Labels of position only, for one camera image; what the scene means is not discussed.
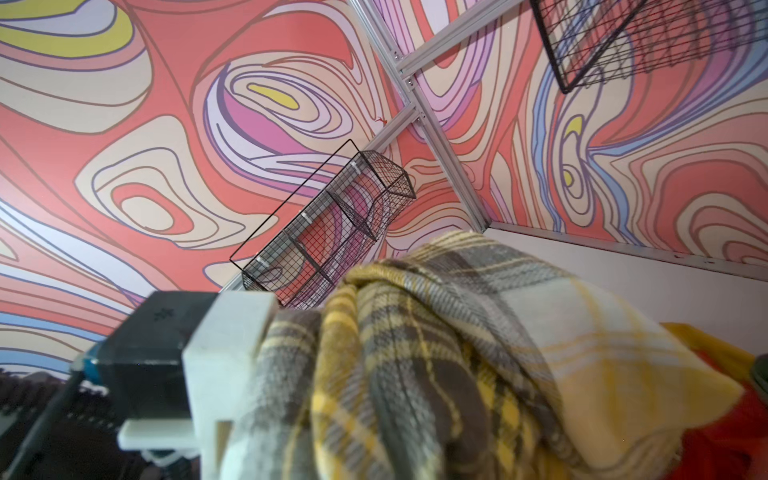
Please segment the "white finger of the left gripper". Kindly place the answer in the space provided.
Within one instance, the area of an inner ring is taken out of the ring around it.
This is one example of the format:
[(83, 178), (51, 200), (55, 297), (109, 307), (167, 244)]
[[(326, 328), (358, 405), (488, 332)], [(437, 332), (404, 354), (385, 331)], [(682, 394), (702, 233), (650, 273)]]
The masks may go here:
[(168, 462), (161, 452), (197, 456), (201, 478), (235, 479), (247, 456), (235, 428), (244, 423), (248, 397), (255, 390), (253, 370), (279, 303), (267, 292), (215, 294), (182, 353), (191, 417), (126, 419), (117, 442), (122, 450), (142, 451), (160, 466)]

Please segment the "grey green cloth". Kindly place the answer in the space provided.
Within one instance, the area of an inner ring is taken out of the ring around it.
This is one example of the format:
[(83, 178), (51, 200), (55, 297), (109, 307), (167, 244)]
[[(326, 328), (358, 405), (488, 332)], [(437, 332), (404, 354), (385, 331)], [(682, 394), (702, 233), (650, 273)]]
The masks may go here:
[(757, 356), (749, 371), (750, 382), (761, 402), (768, 405), (768, 355)]

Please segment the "bright red cloth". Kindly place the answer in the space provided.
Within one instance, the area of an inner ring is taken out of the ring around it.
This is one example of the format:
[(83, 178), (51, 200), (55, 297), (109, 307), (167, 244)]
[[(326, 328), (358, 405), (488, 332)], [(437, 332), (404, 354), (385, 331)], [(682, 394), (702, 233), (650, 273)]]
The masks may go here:
[(765, 479), (767, 406), (751, 382), (736, 405), (714, 423), (688, 431), (669, 479)]

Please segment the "plain yellow cloth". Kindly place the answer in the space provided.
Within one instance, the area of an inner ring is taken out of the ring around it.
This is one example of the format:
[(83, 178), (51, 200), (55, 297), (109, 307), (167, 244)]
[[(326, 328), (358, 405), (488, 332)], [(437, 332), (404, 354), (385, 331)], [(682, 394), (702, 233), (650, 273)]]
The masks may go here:
[(669, 333), (730, 378), (746, 384), (755, 356), (696, 327), (683, 323), (662, 323)]

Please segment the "yellow grey plaid cloth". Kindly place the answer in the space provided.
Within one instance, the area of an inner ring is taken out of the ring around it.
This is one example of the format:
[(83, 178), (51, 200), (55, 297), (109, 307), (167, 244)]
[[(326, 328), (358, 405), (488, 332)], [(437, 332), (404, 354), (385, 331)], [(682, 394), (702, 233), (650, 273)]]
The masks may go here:
[(226, 479), (661, 479), (743, 395), (623, 299), (452, 232), (261, 342)]

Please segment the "aluminium frame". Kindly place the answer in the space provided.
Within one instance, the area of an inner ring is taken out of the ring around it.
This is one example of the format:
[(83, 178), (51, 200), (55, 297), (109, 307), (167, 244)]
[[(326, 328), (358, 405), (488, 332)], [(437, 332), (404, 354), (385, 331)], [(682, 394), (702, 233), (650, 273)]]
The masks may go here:
[(416, 184), (448, 147), (486, 220), (767, 269), (767, 39), (560, 91), (522, 2), (218, 1), (195, 94), (238, 182), (292, 192), (401, 100), (424, 125), (395, 149)]

